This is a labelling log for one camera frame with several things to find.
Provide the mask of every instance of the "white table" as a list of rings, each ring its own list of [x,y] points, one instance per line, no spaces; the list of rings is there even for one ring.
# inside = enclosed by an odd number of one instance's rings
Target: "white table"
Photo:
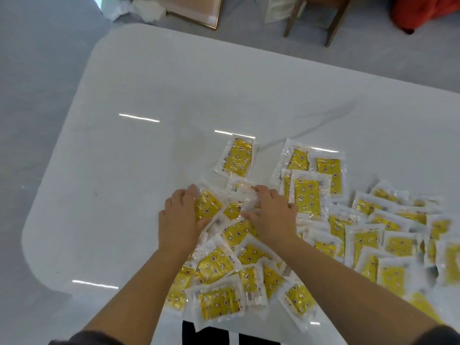
[[[89,59],[23,230],[26,261],[50,289],[108,301],[116,289],[72,280],[114,287],[129,280],[157,248],[165,198],[208,174],[221,155],[229,136],[215,130],[257,138],[253,178],[261,183],[291,137],[345,151],[352,189],[385,178],[415,193],[445,194],[454,212],[459,107],[452,92],[123,27]],[[288,344],[343,342],[320,323],[301,334],[275,304],[265,324],[246,317],[222,327]]]

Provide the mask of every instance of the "hand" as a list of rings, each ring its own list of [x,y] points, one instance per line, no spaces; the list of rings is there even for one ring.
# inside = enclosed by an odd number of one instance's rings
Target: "hand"
[[[241,215],[257,229],[257,233],[271,248],[297,237],[297,206],[286,201],[278,191],[267,186],[257,185],[254,190],[260,200],[260,212],[243,212]]]
[[[165,208],[158,213],[158,250],[176,257],[183,264],[195,249],[200,233],[211,221],[195,219],[195,198],[198,189],[194,184],[187,190],[179,189],[165,201]]]

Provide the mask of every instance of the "red fabric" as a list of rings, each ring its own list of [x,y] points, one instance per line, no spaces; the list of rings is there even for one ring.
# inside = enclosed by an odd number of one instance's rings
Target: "red fabric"
[[[460,10],[460,0],[397,0],[391,19],[400,29],[416,29],[429,19]]]

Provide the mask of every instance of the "wooden stool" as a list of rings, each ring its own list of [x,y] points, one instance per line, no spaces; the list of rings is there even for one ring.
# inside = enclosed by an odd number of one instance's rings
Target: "wooden stool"
[[[335,14],[334,19],[332,20],[331,25],[328,28],[328,37],[326,39],[326,47],[331,45],[332,39],[334,38],[335,34],[337,34],[337,30],[342,25],[342,22],[345,19],[345,15],[348,11],[350,0],[305,0],[307,4],[314,4],[314,5],[325,5],[332,8],[337,8],[337,13]],[[286,29],[284,30],[284,37],[288,37],[289,32],[291,31],[292,25],[297,18],[297,14],[302,6],[304,0],[297,0],[294,4],[294,8],[291,11],[291,16],[288,18],[288,23],[286,24]]]

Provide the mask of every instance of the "person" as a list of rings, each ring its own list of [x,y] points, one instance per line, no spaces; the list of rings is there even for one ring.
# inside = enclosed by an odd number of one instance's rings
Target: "person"
[[[438,324],[392,292],[299,238],[297,207],[288,204],[278,191],[262,185],[255,190],[260,212],[242,215],[255,226],[261,240],[304,282],[348,344],[460,345],[460,335],[452,328]],[[169,288],[210,221],[207,218],[195,222],[196,196],[197,188],[191,185],[187,190],[175,191],[166,200],[164,210],[158,213],[158,250],[81,332],[69,341],[50,344],[149,345],[152,342]],[[188,343],[188,337],[197,337],[201,332],[215,332],[214,335],[224,332],[206,328],[194,333],[184,330],[187,327],[187,324],[183,327],[184,344]],[[216,340],[200,339],[204,343]]]

